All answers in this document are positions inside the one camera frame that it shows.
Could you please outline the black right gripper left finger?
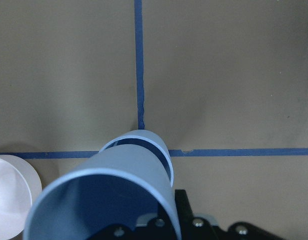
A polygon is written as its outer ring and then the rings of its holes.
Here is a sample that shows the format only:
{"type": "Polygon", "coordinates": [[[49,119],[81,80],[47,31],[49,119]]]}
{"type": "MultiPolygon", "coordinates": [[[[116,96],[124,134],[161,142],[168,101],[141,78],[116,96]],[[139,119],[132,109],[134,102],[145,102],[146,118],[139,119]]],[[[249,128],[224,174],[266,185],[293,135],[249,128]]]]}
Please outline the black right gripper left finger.
{"type": "Polygon", "coordinates": [[[176,240],[176,205],[157,205],[157,211],[145,208],[111,207],[100,214],[95,230],[87,240],[176,240]]]}

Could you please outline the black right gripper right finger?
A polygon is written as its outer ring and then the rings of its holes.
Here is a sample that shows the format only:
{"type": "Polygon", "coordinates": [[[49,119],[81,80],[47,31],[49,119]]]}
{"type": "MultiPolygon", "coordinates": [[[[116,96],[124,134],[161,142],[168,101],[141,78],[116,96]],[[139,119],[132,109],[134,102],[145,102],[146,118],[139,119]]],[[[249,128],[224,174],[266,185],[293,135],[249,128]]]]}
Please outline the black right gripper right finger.
{"type": "Polygon", "coordinates": [[[281,240],[282,237],[251,223],[239,221],[223,230],[205,216],[195,216],[186,190],[175,190],[175,203],[183,240],[281,240]]]}

